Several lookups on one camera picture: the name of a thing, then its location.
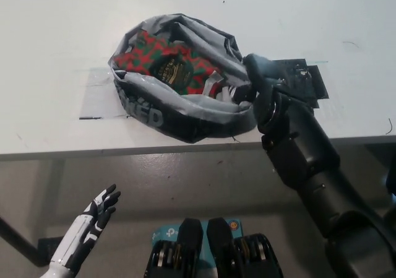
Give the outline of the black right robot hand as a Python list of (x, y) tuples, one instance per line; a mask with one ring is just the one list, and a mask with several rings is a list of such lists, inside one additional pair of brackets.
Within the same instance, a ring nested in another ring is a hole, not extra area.
[(264, 134), (277, 122), (281, 110), (278, 89), (284, 88), (286, 75), (276, 62), (254, 53), (245, 56), (243, 64), (252, 88), (256, 91), (253, 114), (257, 128)]

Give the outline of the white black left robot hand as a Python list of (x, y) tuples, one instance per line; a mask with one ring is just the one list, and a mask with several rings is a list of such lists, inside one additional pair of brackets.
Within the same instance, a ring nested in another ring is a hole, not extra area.
[(51, 258), (49, 271), (58, 277), (75, 277), (78, 274), (116, 211), (115, 204), (120, 195), (116, 185), (111, 185), (75, 218)]

